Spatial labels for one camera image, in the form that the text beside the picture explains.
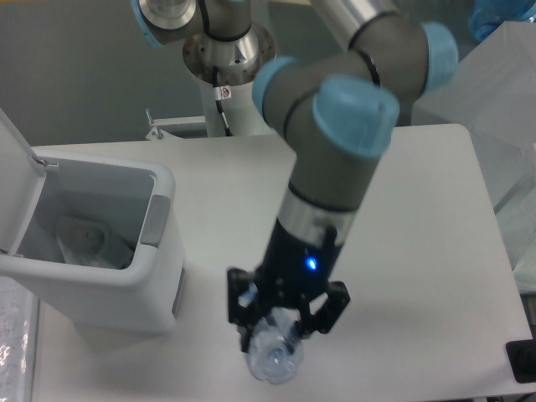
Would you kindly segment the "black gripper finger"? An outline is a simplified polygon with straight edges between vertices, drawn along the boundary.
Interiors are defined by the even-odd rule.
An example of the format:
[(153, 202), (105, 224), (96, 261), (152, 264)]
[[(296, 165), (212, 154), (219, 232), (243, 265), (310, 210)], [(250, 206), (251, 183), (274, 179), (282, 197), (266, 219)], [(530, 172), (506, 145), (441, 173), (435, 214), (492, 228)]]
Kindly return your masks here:
[(325, 294), (326, 300), (314, 314), (311, 314), (308, 295), (302, 293), (299, 296), (297, 333), (300, 338), (309, 338), (314, 332), (328, 334), (351, 301), (348, 288), (342, 281), (329, 282)]
[(240, 334), (240, 350), (247, 353), (255, 326), (260, 320), (260, 302), (257, 278), (260, 267), (246, 271), (238, 267), (227, 270), (228, 322)]

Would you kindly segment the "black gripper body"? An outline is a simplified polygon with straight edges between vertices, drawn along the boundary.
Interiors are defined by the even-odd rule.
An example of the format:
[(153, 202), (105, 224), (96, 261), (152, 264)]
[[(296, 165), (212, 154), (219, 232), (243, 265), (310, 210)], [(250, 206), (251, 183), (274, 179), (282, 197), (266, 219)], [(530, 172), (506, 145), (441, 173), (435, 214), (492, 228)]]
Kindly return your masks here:
[(336, 244), (337, 234), (329, 225), (321, 234), (321, 244), (313, 245), (276, 222), (264, 258), (255, 270), (258, 302), (298, 310), (325, 294), (333, 308), (344, 307), (345, 285), (329, 280), (342, 249)]

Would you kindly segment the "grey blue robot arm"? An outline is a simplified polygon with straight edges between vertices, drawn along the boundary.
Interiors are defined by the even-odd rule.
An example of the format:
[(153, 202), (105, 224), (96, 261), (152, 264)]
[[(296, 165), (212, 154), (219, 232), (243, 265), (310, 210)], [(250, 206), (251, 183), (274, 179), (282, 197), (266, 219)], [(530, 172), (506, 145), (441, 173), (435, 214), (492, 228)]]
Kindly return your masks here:
[(209, 49), (213, 85), (253, 75), (252, 100), (264, 123), (296, 154), (265, 255), (253, 271), (227, 271), (228, 320), (249, 352), (275, 308), (299, 313), (298, 338), (328, 333), (349, 303), (330, 276), (374, 171), (391, 142), (399, 108), (456, 74), (458, 48), (443, 24), (416, 24), (390, 1), (315, 1), (344, 54), (315, 64), (278, 56), (264, 65), (235, 50), (224, 62)]

